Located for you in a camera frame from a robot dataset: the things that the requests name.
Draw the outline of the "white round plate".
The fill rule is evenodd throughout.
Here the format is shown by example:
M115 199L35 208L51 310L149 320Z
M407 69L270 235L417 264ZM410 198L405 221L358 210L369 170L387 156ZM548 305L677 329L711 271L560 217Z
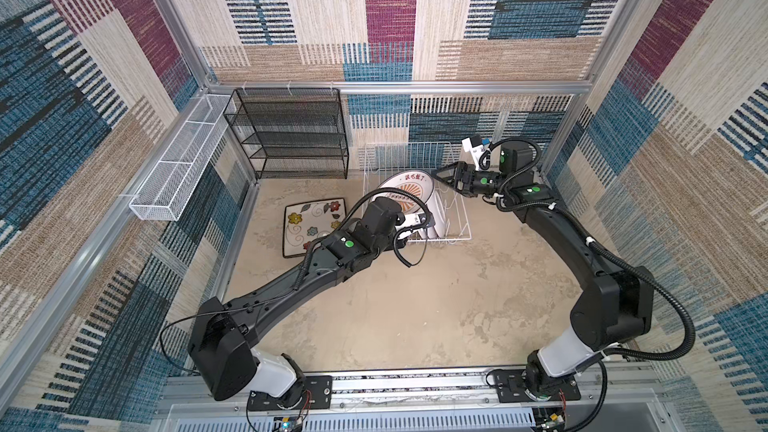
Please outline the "white round plate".
M432 192L438 190L436 181L427 172L422 170L407 170L395 174L383 181L379 185L379 189L381 188L397 188L408 193L408 196L391 192L383 193L384 197L394 200L401 207L405 220L399 228L414 226L424 221L425 213L411 196L418 198L428 207L427 202ZM422 239L433 239L429 237L429 229L433 224L434 220L432 218L430 225L426 229L417 230Z
M429 237L433 239L442 239L446 236L448 230L448 220L446 217L445 206L438 190L432 192L427 205L434 220L434 224L429 229Z

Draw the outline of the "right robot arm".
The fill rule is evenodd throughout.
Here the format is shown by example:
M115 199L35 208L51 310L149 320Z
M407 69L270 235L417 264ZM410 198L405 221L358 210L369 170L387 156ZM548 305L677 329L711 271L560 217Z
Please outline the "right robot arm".
M596 240L549 187L536 181L538 144L523 137L492 143L475 136L464 140L463 148L471 162L442 166L432 177L464 197L482 197L514 214L549 244L581 288L565 331L527 359L526 392L546 400L600 361L606 349L650 330L654 291L600 255Z

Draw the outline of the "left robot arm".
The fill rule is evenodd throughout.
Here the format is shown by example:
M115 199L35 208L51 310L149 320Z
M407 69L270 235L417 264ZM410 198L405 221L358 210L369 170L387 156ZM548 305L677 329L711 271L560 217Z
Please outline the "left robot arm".
M311 241L302 262L266 285L222 302L213 297L194 317L188 354L216 401L243 390L265 394L285 408L307 393L306 378L287 354L260 352L258 344L281 320L321 292L371 266L382 253L398 253L407 236L429 228L433 215L406 217L399 190L376 189L357 203L359 219L345 218L330 234Z

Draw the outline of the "black mesh shelf rack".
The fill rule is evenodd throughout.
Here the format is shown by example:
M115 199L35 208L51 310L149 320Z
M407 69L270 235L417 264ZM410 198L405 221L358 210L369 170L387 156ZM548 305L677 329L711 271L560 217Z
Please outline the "black mesh shelf rack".
M258 179L345 179L349 144L335 88L238 88L224 111Z

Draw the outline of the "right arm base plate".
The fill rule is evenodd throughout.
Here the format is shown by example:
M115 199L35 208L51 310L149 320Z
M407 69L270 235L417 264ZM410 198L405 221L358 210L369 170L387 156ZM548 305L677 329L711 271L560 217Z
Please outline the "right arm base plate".
M527 368L492 369L485 376L501 403L578 401L582 395L573 376L553 378Z

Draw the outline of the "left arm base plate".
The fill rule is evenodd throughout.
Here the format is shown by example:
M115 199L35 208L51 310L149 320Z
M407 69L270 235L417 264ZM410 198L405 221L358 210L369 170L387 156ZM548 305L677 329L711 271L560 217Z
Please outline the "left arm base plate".
M331 375L299 377L281 396L273 397L266 392L251 391L246 410L248 412L298 411L303 407L324 410L330 407L333 378Z

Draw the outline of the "white mesh wall basket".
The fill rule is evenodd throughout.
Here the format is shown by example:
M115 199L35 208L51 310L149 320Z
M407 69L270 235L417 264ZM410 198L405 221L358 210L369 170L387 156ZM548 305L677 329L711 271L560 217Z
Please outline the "white mesh wall basket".
M227 130L224 112L230 98L207 94L175 133L129 208L143 221L177 221Z

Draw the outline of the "aluminium mounting rail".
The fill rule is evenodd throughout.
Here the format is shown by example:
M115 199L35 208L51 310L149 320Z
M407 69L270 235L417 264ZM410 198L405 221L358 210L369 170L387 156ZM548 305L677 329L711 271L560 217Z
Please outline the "aluminium mounting rail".
M330 407L248 412L250 392L213 400L199 378L171 378L153 431L571 431L604 400L590 431L681 431L651 366L614 362L576 377L578 401L501 403L476 366L310 373L331 375Z

